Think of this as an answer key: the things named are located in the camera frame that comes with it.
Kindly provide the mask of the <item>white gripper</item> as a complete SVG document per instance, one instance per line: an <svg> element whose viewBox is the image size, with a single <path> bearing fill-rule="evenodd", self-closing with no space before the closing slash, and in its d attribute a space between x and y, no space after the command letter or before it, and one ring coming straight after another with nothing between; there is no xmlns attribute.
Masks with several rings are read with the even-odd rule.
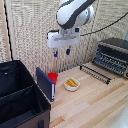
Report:
<svg viewBox="0 0 128 128"><path fill-rule="evenodd" d="M54 57L58 56L57 47L71 46L79 42L80 33L74 29L68 30L52 30L47 33L47 46L49 48L54 48ZM66 54L70 55L71 47L66 50Z"/></svg>

